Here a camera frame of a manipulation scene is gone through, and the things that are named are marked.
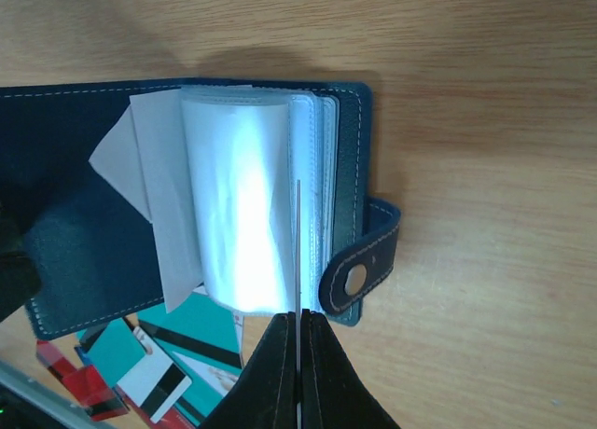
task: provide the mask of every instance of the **black magnetic stripe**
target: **black magnetic stripe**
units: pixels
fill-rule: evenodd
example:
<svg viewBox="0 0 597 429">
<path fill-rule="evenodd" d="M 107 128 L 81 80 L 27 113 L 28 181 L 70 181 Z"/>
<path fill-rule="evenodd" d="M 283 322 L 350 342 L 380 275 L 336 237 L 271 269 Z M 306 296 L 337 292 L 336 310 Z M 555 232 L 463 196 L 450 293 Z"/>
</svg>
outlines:
<svg viewBox="0 0 597 429">
<path fill-rule="evenodd" d="M 176 333 L 170 329 L 162 328 L 148 322 L 139 321 L 139 326 L 141 326 L 148 336 L 152 338 L 172 343 L 172 345 L 209 357 L 210 359 L 214 359 L 231 367 L 243 368 L 243 365 L 241 364 L 241 356 L 238 353 L 216 347 L 210 343 L 190 338 L 184 334 Z"/>
<path fill-rule="evenodd" d="M 112 412 L 119 408 L 124 408 L 124 406 L 122 406 L 122 401 L 120 401 L 118 398 L 110 398 L 107 401 L 102 401 L 101 403 L 88 406 L 86 411 L 90 417 L 93 417 L 106 412 Z"/>
<path fill-rule="evenodd" d="M 46 366 L 46 368 L 48 369 L 48 371 L 51 373 L 51 375 L 56 378 L 58 381 L 62 382 L 63 376 L 60 374 L 60 372 L 54 368 L 53 366 Z"/>
<path fill-rule="evenodd" d="M 193 407 L 193 405 L 190 404 L 182 396 L 180 398 L 178 398 L 178 400 L 176 401 L 176 404 L 178 404 L 182 408 L 182 410 L 184 410 L 187 414 L 189 414 L 191 417 L 193 417 L 195 420 L 197 420 L 197 422 L 204 422 L 205 421 L 205 415 L 203 415 L 201 412 L 199 412 L 198 410 L 196 410 Z"/>
<path fill-rule="evenodd" d="M 107 325 L 105 325 L 102 328 L 90 328 L 85 332 L 85 334 L 83 334 L 80 344 L 81 348 L 85 351 L 85 353 L 88 353 L 90 351 L 93 344 L 97 341 L 97 339 L 100 338 L 100 336 L 102 336 L 102 333 L 105 331 L 106 328 Z"/>
<path fill-rule="evenodd" d="M 176 364 L 172 364 L 145 401 L 139 406 L 141 410 L 151 417 L 184 378 L 185 373 Z"/>
<path fill-rule="evenodd" d="M 126 325 L 131 330 L 131 332 L 133 332 L 135 325 L 133 325 L 127 317 L 122 317 L 122 320 L 124 320 L 124 325 Z"/>
<path fill-rule="evenodd" d="M 51 366 L 51 363 L 48 361 L 48 359 L 46 359 L 46 356 L 44 356 L 42 353 L 40 353 L 40 352 L 35 353 L 35 357 L 41 364 L 43 364 L 44 367 Z"/>
</svg>

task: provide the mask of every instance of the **white card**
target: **white card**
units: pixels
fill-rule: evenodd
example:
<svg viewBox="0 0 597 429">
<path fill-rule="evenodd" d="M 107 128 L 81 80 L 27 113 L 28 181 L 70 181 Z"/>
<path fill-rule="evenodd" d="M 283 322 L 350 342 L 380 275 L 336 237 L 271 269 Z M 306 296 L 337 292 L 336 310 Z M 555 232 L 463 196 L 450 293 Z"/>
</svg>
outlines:
<svg viewBox="0 0 597 429">
<path fill-rule="evenodd" d="M 136 327 L 133 334 L 146 355 L 118 381 L 118 386 L 152 422 L 158 422 L 191 380 L 143 329 Z"/>
<path fill-rule="evenodd" d="M 226 396 L 239 379 L 232 373 L 209 366 L 197 359 L 190 358 L 181 353 L 174 354 L 222 396 Z"/>
<path fill-rule="evenodd" d="M 237 312 L 233 312 L 232 316 L 234 318 L 234 330 L 236 331 L 236 340 L 237 342 L 239 342 L 239 350 L 241 350 L 242 353 L 244 317 Z"/>
</svg>

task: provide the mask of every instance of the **wallet strap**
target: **wallet strap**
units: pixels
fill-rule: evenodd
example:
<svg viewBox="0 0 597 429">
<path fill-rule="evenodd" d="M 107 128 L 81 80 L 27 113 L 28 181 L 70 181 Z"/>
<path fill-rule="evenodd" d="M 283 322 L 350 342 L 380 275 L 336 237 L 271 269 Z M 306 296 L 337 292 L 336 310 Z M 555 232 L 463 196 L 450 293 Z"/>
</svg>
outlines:
<svg viewBox="0 0 597 429">
<path fill-rule="evenodd" d="M 327 313 L 342 313 L 387 278 L 394 268 L 400 216 L 393 204 L 368 198 L 365 234 L 331 259 L 319 284 Z"/>
</svg>

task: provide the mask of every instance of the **wallet cover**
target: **wallet cover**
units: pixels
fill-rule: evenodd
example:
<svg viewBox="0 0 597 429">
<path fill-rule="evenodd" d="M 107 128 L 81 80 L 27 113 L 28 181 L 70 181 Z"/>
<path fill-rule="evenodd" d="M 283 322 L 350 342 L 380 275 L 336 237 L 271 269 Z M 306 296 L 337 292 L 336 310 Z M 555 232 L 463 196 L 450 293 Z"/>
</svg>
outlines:
<svg viewBox="0 0 597 429">
<path fill-rule="evenodd" d="M 359 251 L 350 252 L 369 221 L 376 219 L 369 218 L 369 212 L 382 209 L 367 198 L 372 98 L 365 84 L 174 78 L 2 88 L 0 201 L 15 217 L 42 280 L 41 291 L 26 303 L 40 339 L 55 339 L 162 301 L 151 225 L 88 164 L 92 151 L 129 105 L 129 96 L 184 85 L 246 84 L 310 90 L 338 99 L 332 252 L 348 252 L 332 263 L 336 271 L 328 276 L 334 287 L 336 276 L 352 266 L 348 260 L 359 261 L 380 242 L 386 243 L 384 256 L 392 260 L 386 264 L 392 265 L 397 210 L 378 213 L 392 218 L 384 223 L 391 227 L 383 229 L 384 238 L 378 237 L 372 246 L 365 241 Z M 375 256 L 369 258 L 375 263 Z M 353 298 L 342 291 L 330 290 L 333 310 L 324 308 L 337 314 L 335 320 L 355 325 L 361 316 L 360 297 L 367 291 Z M 343 305 L 334 305 L 334 298 L 344 300 Z"/>
</svg>

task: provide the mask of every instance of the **white stitching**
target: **white stitching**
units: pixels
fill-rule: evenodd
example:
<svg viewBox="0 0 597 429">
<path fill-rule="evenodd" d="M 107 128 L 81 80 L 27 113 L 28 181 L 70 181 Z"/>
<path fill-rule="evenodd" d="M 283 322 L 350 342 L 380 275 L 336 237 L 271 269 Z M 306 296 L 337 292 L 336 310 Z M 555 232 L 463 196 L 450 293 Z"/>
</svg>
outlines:
<svg viewBox="0 0 597 429">
<path fill-rule="evenodd" d="M 272 429 L 276 427 L 276 419 L 278 418 L 278 407 L 280 406 L 280 393 L 282 392 L 282 379 L 284 378 L 284 367 L 286 365 L 286 353 L 288 353 L 288 328 L 290 327 L 290 322 L 286 322 L 286 335 L 284 337 L 285 344 L 284 344 L 284 357 L 282 358 L 282 371 L 280 372 L 280 385 L 278 386 L 278 399 L 276 400 L 276 411 L 273 414 L 273 424 L 271 425 Z"/>
<path fill-rule="evenodd" d="M 373 208 L 377 208 L 380 209 L 382 211 L 384 211 L 385 213 L 387 213 L 388 215 L 392 216 L 392 214 L 390 212 L 388 212 L 387 210 L 383 210 L 381 209 L 379 206 L 375 205 L 375 204 L 370 204 L 371 207 Z M 359 250 L 358 252 L 356 252 L 355 254 L 350 255 L 348 258 L 344 259 L 336 268 L 336 271 L 334 272 L 334 276 L 332 277 L 332 284 L 331 287 L 329 288 L 329 302 L 332 305 L 332 308 L 334 309 L 334 311 L 342 311 L 345 310 L 347 307 L 338 307 L 334 304 L 334 298 L 332 296 L 332 292 L 334 290 L 334 283 L 336 282 L 336 279 L 338 278 L 338 274 L 340 273 L 340 270 L 344 267 L 344 265 L 346 265 L 346 263 L 352 261 L 353 259 L 355 259 L 357 256 L 360 256 L 362 254 L 364 254 L 366 251 L 372 249 L 373 247 L 375 247 L 377 244 L 379 244 L 381 241 L 387 239 L 390 235 L 392 235 L 394 232 L 396 232 L 398 230 L 398 225 L 396 225 L 394 228 L 392 228 L 390 231 L 388 231 L 387 233 L 383 234 L 381 237 L 379 237 L 377 240 L 375 240 L 374 242 L 368 244 L 367 246 L 363 247 L 361 250 Z M 378 279 L 376 279 L 367 289 L 365 289 L 363 292 L 361 292 L 360 294 L 358 294 L 357 296 L 353 297 L 353 301 L 351 303 L 354 303 L 355 300 L 360 299 L 362 296 L 364 296 L 368 291 L 371 290 L 371 288 L 373 288 L 376 284 L 378 284 L 381 280 L 383 280 L 384 275 L 387 276 L 390 271 L 392 270 L 392 267 L 387 271 L 387 273 L 385 272 L 382 276 L 380 276 Z"/>
<path fill-rule="evenodd" d="M 87 322 L 83 322 L 82 324 L 72 325 L 72 326 L 69 326 L 68 328 L 59 329 L 58 331 L 46 331 L 46 329 L 44 329 L 43 324 L 41 323 L 41 316 L 39 314 L 35 315 L 35 319 L 37 320 L 37 324 L 39 325 L 39 329 L 41 330 L 42 333 L 44 333 L 44 334 L 56 334 L 56 333 L 62 333 L 64 331 L 75 330 L 75 329 L 78 329 L 78 328 L 80 328 L 82 326 L 85 326 L 87 324 L 94 324 L 95 322 L 103 322 L 106 319 L 109 319 L 110 317 L 114 317 L 116 315 L 122 314 L 123 312 L 136 311 L 139 308 L 144 307 L 145 305 L 149 305 L 151 303 L 155 303 L 156 301 L 160 301 L 162 299 L 163 299 L 163 296 L 158 297 L 158 298 L 153 298 L 153 299 L 151 299 L 149 301 L 146 301 L 145 303 L 141 303 L 140 305 L 135 305 L 135 306 L 132 306 L 130 308 L 127 308 L 126 310 L 121 310 L 121 311 L 118 311 L 118 312 L 114 312 L 112 314 L 108 314 L 108 315 L 105 315 L 103 317 L 99 317 L 97 319 L 88 320 Z M 33 298 L 31 299 L 31 303 L 34 305 L 34 312 L 37 312 L 38 311 L 38 308 L 36 307 L 37 304 L 35 303 L 35 300 Z"/>
<path fill-rule="evenodd" d="M 374 203 L 370 203 L 369 207 L 375 208 L 376 210 L 379 210 L 380 212 L 385 213 L 385 214 L 387 214 L 390 217 L 394 217 L 394 215 L 392 214 L 392 212 L 386 210 L 385 208 L 380 207 L 379 205 L 376 205 Z"/>
<path fill-rule="evenodd" d="M 16 94 L 11 94 L 11 95 L 2 95 L 1 98 L 20 98 L 22 96 L 53 96 L 53 95 L 66 95 L 69 93 L 99 93 L 99 92 L 104 92 L 104 91 L 171 89 L 173 87 L 181 87 L 181 85 L 180 84 L 172 84 L 172 85 L 162 85 L 162 86 L 128 87 L 128 88 L 97 89 L 97 90 L 62 90 L 62 91 L 47 91 L 44 93 L 16 93 Z"/>
<path fill-rule="evenodd" d="M 205 87 L 217 87 L 215 85 L 210 85 L 210 84 L 202 84 Z M 62 90 L 62 91 L 52 91 L 52 92 L 45 92 L 45 93 L 17 93 L 17 94 L 10 94 L 10 95 L 3 95 L 0 98 L 20 98 L 20 97 L 36 97 L 36 96 L 52 96 L 52 95 L 66 95 L 66 94 L 77 94 L 77 93 L 101 93 L 101 92 L 107 92 L 107 91 L 129 91 L 129 90 L 155 90 L 155 89 L 173 89 L 173 88 L 181 88 L 181 87 L 191 87 L 193 86 L 193 84 L 172 84 L 172 85 L 159 85 L 159 86 L 145 86 L 145 87 L 130 87 L 130 88 L 114 88 L 114 89 L 95 89 L 95 90 Z M 264 89 L 274 89 L 274 90 L 292 90 L 292 89 L 285 89 L 285 88 L 264 88 Z M 358 177 L 359 177 L 359 158 L 360 158 L 360 154 L 361 154 L 361 128 L 362 128 L 362 124 L 363 124 L 363 103 L 361 101 L 361 97 L 358 94 L 358 91 L 355 90 L 349 90 L 349 89 L 326 89 L 326 88 L 321 88 L 321 89 L 295 89 L 295 90 L 306 90 L 306 91 L 334 91 L 334 92 L 342 92 L 342 93 L 351 93 L 352 95 L 354 95 L 356 97 L 356 100 L 358 101 L 358 133 L 357 133 L 357 140 L 356 140 L 356 164 L 355 164 L 355 174 L 354 174 L 354 207 L 353 207 L 353 242 L 356 241 L 356 204 L 357 204 L 357 196 L 358 196 Z M 329 291 L 330 297 L 331 297 L 331 292 L 333 290 L 333 285 L 334 285 L 334 281 L 335 278 L 332 280 L 332 288 Z M 75 330 L 78 329 L 84 325 L 88 325 L 88 324 L 92 324 L 95 322 L 103 322 L 104 320 L 116 316 L 118 314 L 122 314 L 123 312 L 128 312 L 128 311 L 135 311 L 138 310 L 141 307 L 144 307 L 145 305 L 148 305 L 150 303 L 154 303 L 156 301 L 159 301 L 163 299 L 163 296 L 159 297 L 159 298 L 154 298 L 153 300 L 149 300 L 146 303 L 142 303 L 140 305 L 135 305 L 129 309 L 126 310 L 121 310 L 118 312 L 114 312 L 112 314 L 108 314 L 105 315 L 103 317 L 100 317 L 98 319 L 93 319 L 93 320 L 89 320 L 87 322 L 84 322 L 82 324 L 77 324 L 77 325 L 72 325 L 69 326 L 68 328 L 63 328 L 63 329 L 59 329 L 57 331 L 46 331 L 46 329 L 43 326 L 43 323 L 41 321 L 41 315 L 37 312 L 38 308 L 37 305 L 35 304 L 35 301 L 33 298 L 31 298 L 31 303 L 34 306 L 34 312 L 35 312 L 35 319 L 37 321 L 37 324 L 39 326 L 40 331 L 43 334 L 57 334 L 57 333 L 63 333 L 65 331 L 70 331 L 70 330 Z M 337 311 L 338 309 L 336 308 L 336 306 L 334 305 L 333 301 L 332 301 L 332 307 Z M 350 307 L 350 311 L 349 311 L 349 316 L 347 318 L 342 318 L 339 317 L 338 320 L 343 321 L 343 322 L 347 322 L 350 319 L 352 319 L 353 317 L 353 308 Z"/>
</svg>

